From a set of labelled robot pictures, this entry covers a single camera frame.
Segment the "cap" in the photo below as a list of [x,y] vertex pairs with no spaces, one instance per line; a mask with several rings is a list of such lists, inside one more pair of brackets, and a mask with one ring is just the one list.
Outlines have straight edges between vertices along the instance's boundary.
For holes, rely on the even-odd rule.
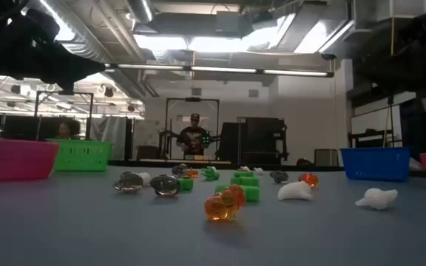
[[190,120],[199,121],[200,120],[200,115],[199,114],[192,114],[192,115],[190,115]]

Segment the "green basket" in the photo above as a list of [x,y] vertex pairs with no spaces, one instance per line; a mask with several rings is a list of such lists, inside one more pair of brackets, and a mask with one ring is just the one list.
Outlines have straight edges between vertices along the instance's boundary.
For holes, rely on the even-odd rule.
[[47,140],[58,143],[56,171],[106,171],[111,143],[91,140]]

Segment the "blue basket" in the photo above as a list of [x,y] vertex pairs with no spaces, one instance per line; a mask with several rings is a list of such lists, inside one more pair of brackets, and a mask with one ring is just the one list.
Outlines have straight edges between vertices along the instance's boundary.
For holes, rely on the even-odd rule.
[[408,147],[341,149],[341,154],[346,176],[350,180],[408,180]]

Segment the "pink basket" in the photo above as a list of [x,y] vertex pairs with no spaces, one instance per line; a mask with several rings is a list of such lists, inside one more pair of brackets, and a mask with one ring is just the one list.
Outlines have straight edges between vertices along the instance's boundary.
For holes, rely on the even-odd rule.
[[57,143],[0,139],[0,181],[47,179]]

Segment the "black t-shirt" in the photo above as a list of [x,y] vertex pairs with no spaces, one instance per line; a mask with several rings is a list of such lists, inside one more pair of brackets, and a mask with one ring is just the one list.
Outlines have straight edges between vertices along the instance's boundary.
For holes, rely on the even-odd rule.
[[188,150],[184,152],[185,155],[203,155],[203,146],[201,143],[201,138],[203,135],[207,134],[205,129],[200,127],[192,128],[191,126],[185,128],[180,133],[180,138],[178,142],[184,143]]

